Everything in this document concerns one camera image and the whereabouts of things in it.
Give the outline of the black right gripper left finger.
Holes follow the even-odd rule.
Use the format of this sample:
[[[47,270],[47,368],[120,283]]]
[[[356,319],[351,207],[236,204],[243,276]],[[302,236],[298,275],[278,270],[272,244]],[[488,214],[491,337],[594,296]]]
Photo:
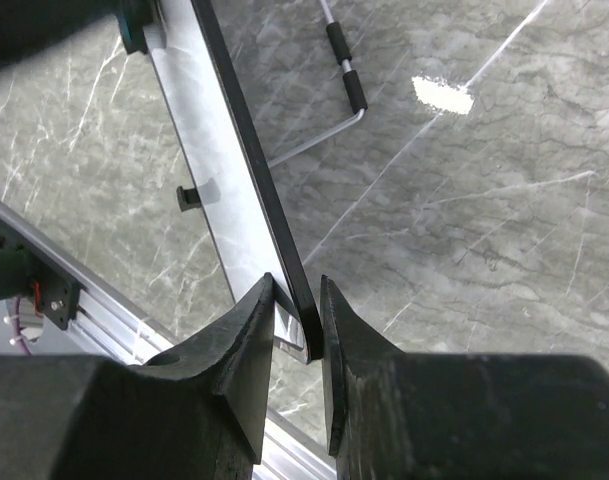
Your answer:
[[[0,356],[0,479],[247,479],[262,455],[274,281],[142,365]]]

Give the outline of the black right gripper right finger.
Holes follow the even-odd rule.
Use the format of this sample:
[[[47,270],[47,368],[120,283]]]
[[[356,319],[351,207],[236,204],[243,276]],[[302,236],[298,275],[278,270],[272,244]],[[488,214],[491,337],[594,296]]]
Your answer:
[[[567,354],[408,353],[321,281],[341,479],[609,479],[609,373]]]

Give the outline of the small black-framed whiteboard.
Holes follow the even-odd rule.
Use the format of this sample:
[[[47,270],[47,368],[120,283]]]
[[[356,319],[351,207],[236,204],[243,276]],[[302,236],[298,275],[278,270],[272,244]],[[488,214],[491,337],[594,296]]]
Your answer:
[[[321,359],[316,302],[211,2],[156,2],[144,36],[233,299],[271,274],[276,344]]]

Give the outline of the blue and black eraser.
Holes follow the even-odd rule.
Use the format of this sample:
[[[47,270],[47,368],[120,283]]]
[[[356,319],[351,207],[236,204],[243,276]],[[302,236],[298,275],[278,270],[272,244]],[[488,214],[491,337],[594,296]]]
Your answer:
[[[148,54],[144,28],[154,22],[154,2],[120,0],[116,18],[123,46],[128,55]]]

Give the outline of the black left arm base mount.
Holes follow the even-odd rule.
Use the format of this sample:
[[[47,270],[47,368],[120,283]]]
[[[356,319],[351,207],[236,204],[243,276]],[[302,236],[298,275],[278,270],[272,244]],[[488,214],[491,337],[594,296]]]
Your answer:
[[[27,297],[34,310],[65,330],[76,317],[81,284],[0,217],[0,300]]]

